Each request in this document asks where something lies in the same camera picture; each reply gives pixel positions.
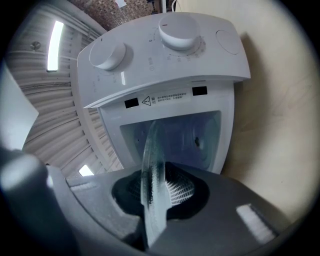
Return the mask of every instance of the gray panel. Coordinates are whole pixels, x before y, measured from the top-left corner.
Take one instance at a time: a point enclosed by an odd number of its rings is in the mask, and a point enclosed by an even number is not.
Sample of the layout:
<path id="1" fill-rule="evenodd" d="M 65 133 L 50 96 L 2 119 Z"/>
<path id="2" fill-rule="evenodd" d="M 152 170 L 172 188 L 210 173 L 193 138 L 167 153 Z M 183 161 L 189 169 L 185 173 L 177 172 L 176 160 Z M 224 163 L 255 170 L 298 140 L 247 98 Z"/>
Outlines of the gray panel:
<path id="1" fill-rule="evenodd" d="M 165 231 L 150 248 L 157 255 L 243 255 L 261 245 L 251 235 L 236 207 L 251 204 L 267 223 L 282 232 L 289 221 L 270 203 L 238 181 L 206 171 L 176 166 L 204 180 L 210 187 L 205 207 L 189 219 L 169 220 Z"/>
<path id="2" fill-rule="evenodd" d="M 139 169 L 133 167 L 67 180 L 73 194 L 88 214 L 110 233 L 128 243 L 136 239 L 132 234 L 136 232 L 140 217 L 126 214 L 119 208 L 112 197 L 112 188 L 117 180 Z"/>
<path id="3" fill-rule="evenodd" d="M 66 180 L 58 168 L 48 166 L 47 169 L 53 181 L 54 194 L 73 230 L 81 255 L 144 255 L 141 251 L 134 249 L 107 232 L 91 218 L 69 189 Z"/>

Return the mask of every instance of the beige wall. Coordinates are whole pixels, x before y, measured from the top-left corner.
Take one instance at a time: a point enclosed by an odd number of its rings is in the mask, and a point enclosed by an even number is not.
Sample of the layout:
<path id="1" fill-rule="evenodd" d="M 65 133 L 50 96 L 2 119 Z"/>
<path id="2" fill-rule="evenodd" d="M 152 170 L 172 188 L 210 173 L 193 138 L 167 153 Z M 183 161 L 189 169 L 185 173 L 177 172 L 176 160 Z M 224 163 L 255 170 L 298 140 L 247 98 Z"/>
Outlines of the beige wall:
<path id="1" fill-rule="evenodd" d="M 234 126 L 222 173 L 301 217 L 320 179 L 320 80 L 308 39 L 266 0 L 178 0 L 176 11 L 231 21 L 251 79 L 235 86 Z"/>

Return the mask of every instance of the white knob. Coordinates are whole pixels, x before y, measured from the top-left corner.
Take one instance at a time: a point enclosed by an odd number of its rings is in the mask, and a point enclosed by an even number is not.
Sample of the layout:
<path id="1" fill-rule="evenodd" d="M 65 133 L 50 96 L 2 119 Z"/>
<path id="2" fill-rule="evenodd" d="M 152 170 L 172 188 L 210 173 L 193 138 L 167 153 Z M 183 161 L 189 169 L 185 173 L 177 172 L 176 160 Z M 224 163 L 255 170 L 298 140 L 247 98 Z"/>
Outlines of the white knob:
<path id="1" fill-rule="evenodd" d="M 117 67 L 126 54 L 126 46 L 115 39 L 98 39 L 90 51 L 93 66 L 110 71 Z"/>
<path id="2" fill-rule="evenodd" d="M 188 14 L 173 12 L 160 20 L 159 33 L 165 46 L 183 51 L 194 46 L 199 29 L 197 22 Z"/>

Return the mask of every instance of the control panel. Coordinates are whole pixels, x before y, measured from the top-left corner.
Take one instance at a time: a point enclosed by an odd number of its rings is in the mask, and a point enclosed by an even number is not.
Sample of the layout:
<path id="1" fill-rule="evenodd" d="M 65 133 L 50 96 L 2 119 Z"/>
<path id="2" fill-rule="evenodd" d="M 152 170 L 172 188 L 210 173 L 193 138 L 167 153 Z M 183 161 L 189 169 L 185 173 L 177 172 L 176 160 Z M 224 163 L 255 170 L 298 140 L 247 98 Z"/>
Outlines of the control panel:
<path id="1" fill-rule="evenodd" d="M 127 22 L 78 56 L 84 108 L 172 81 L 248 78 L 246 54 L 232 23 L 198 13 L 161 13 Z"/>

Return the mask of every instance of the warning triangle symbol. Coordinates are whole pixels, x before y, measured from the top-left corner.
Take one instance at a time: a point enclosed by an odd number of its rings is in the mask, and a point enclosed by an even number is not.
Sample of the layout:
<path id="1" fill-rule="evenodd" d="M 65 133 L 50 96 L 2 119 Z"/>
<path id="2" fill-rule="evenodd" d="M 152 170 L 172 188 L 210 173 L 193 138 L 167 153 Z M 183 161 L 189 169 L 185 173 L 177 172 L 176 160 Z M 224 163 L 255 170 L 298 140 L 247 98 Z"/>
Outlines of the warning triangle symbol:
<path id="1" fill-rule="evenodd" d="M 143 104 L 146 104 L 148 106 L 151 106 L 151 102 L 150 102 L 150 97 L 146 97 L 143 101 L 142 101 Z"/>

